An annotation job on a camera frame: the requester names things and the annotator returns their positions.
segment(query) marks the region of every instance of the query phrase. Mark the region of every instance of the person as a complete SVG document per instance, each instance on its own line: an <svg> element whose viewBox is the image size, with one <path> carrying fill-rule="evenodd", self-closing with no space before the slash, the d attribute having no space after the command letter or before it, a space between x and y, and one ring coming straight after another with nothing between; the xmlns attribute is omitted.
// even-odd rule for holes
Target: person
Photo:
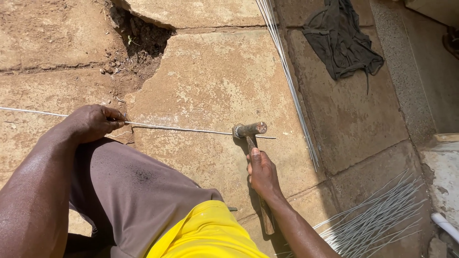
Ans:
<svg viewBox="0 0 459 258"><path fill-rule="evenodd" d="M0 257L267 257L216 189L104 137L124 122L116 109L83 106L40 137L0 190ZM295 257L339 258L284 198L268 155L247 158ZM91 237L67 232L69 208Z"/></svg>

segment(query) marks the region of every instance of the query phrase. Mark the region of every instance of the small plant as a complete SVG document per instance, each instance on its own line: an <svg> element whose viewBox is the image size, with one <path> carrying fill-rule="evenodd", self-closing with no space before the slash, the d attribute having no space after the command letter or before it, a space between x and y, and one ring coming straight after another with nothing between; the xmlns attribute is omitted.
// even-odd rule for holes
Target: small plant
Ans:
<svg viewBox="0 0 459 258"><path fill-rule="evenodd" d="M136 39L137 37L133 37L131 38L131 36L128 35L128 45L131 45L131 43L134 43L138 46L140 46L139 44L135 43L134 40Z"/></svg>

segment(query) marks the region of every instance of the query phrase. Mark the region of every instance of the wooden hammer handle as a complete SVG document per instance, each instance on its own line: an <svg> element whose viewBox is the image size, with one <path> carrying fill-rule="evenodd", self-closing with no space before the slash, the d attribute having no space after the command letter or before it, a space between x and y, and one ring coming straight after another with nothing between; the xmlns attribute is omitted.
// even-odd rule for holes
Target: wooden hammer handle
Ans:
<svg viewBox="0 0 459 258"><path fill-rule="evenodd" d="M257 139L255 136L247 136L246 139L249 146L249 153L252 155L252 149L257 147ZM258 196L258 198L260 200L261 218L263 220L264 231L267 235L272 235L274 233L274 226L273 221L271 220L273 217L271 209L269 208L266 201L261 198L261 196Z"/></svg>

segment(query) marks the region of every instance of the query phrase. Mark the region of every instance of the hand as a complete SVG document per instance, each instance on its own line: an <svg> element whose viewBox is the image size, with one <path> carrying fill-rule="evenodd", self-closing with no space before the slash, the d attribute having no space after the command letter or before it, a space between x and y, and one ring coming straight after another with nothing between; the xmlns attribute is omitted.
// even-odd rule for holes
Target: hand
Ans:
<svg viewBox="0 0 459 258"><path fill-rule="evenodd" d="M70 133L80 144L98 140L123 127L126 121L120 111L95 104L78 108L56 127Z"/></svg>
<svg viewBox="0 0 459 258"><path fill-rule="evenodd" d="M252 188L267 202L273 198L284 198L277 178L276 165L264 151L252 149L252 156L247 155L249 182Z"/></svg>

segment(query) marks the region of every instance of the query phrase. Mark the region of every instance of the yellow shirt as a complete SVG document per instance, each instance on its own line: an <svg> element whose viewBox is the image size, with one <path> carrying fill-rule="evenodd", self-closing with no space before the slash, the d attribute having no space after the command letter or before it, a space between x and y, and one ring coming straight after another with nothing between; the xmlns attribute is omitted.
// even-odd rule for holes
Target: yellow shirt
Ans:
<svg viewBox="0 0 459 258"><path fill-rule="evenodd" d="M156 242L146 258L268 258L221 201L206 201Z"/></svg>

